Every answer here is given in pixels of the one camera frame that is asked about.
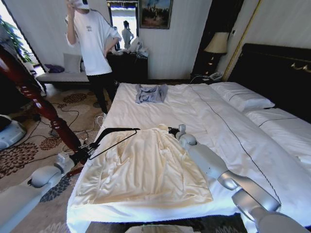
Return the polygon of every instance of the patterned carpet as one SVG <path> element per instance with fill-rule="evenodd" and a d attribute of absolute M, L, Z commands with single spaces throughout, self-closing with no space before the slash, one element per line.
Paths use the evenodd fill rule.
<path fill-rule="evenodd" d="M 75 132 L 92 130 L 87 133 L 81 132 L 77 136 L 86 139 L 90 143 L 94 141 L 102 123 L 102 117 L 94 124 L 96 115 L 101 114 L 96 97 L 87 86 L 84 87 L 54 87 L 47 85 L 48 96 L 46 97 L 55 108 L 58 115 L 63 118 Z M 57 136 L 51 136 L 49 121 L 41 118 L 30 103 L 19 112 L 10 115 L 21 122 L 27 129 L 25 137 L 18 142 L 18 146 L 0 151 L 0 190 L 16 185 L 29 177 L 37 168 L 51 165 L 55 160 L 55 154 L 67 150 L 64 143 Z M 79 174 L 72 177 L 63 177 L 61 182 L 42 197 L 29 215 L 27 215 L 12 231 L 14 233 L 66 233 L 67 202 Z M 92 223 L 87 232 L 123 233 L 135 224 L 109 224 Z M 192 226 L 194 230 L 202 233 L 244 233 L 246 232 L 239 214 L 233 216 L 208 216 L 195 219 L 183 219 L 177 221 L 161 222 L 161 224 L 176 224 Z"/>

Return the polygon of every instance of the black pants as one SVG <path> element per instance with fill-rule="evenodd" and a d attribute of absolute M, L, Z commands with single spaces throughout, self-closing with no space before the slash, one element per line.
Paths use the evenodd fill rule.
<path fill-rule="evenodd" d="M 118 88 L 115 80 L 113 79 L 112 73 L 88 75 L 87 78 L 91 84 L 91 90 L 95 93 L 98 103 L 102 108 L 102 111 L 107 114 L 108 110 L 105 103 L 105 96 L 103 89 L 104 88 L 106 89 L 109 98 L 112 102 Z"/>

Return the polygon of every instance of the lampshade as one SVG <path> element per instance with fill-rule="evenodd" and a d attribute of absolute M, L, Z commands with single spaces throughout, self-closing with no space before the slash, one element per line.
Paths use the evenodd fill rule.
<path fill-rule="evenodd" d="M 227 53 L 228 36 L 229 33 L 215 33 L 204 51 L 212 53 Z"/>

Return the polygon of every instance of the mirror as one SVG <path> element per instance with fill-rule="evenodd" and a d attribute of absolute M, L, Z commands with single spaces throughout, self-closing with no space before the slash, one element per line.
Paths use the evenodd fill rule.
<path fill-rule="evenodd" d="M 128 49 L 138 36 L 138 1 L 108 0 L 110 23 L 122 36 L 122 41 L 115 49 Z"/>

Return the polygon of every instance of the white t-shirt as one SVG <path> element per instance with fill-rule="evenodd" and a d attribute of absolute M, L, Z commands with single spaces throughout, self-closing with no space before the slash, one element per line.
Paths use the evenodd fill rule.
<path fill-rule="evenodd" d="M 107 59 L 104 57 L 104 43 L 109 36 L 118 37 L 121 40 L 118 31 L 111 27 L 105 18 L 95 10 L 90 10 L 87 14 L 76 11 L 73 22 L 76 40 L 81 46 L 86 74 L 99 75 L 112 72 Z"/>

